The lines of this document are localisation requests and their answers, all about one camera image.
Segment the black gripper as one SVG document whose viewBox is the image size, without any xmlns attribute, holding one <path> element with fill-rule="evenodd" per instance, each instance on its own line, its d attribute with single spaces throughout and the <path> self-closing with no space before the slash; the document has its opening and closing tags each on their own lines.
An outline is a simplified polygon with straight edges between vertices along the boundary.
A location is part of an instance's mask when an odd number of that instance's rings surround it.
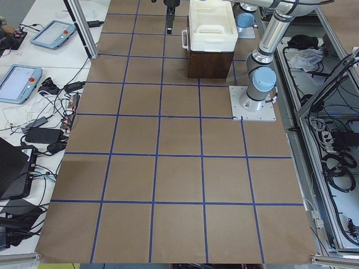
<svg viewBox="0 0 359 269">
<path fill-rule="evenodd" d="M 173 30 L 173 22 L 175 19 L 175 9 L 181 3 L 180 0 L 163 0 L 163 3 L 167 6 L 166 13 L 166 28 L 168 30 L 168 34 L 172 33 Z"/>
</svg>

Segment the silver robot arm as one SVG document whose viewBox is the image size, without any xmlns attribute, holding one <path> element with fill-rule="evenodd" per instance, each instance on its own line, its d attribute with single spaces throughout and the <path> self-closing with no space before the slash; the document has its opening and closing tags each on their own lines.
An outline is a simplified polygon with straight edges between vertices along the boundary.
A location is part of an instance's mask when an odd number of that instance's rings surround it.
<svg viewBox="0 0 359 269">
<path fill-rule="evenodd" d="M 258 7 L 274 11 L 258 46 L 246 59 L 250 82 L 239 98 L 244 110 L 256 113 L 263 109 L 266 97 L 275 86 L 277 76 L 271 63 L 289 24 L 328 1 L 190 1 L 187 29 L 190 48 L 204 52 L 232 52 L 238 37 L 232 10 L 236 4 L 244 14 L 256 11 Z"/>
<path fill-rule="evenodd" d="M 252 4 L 238 2 L 232 7 L 236 26 L 240 29 L 246 29 L 255 24 L 254 13 L 257 10 L 257 6 Z"/>
</svg>

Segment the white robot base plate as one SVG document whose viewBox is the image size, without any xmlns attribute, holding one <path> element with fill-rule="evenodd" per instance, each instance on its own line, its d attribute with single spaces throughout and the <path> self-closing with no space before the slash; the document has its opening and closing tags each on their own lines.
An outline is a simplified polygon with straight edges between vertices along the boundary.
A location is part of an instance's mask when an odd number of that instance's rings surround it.
<svg viewBox="0 0 359 269">
<path fill-rule="evenodd" d="M 269 93 L 265 100 L 254 101 L 247 96 L 247 86 L 230 86 L 229 96 L 233 120 L 276 121 L 274 105 Z"/>
</svg>

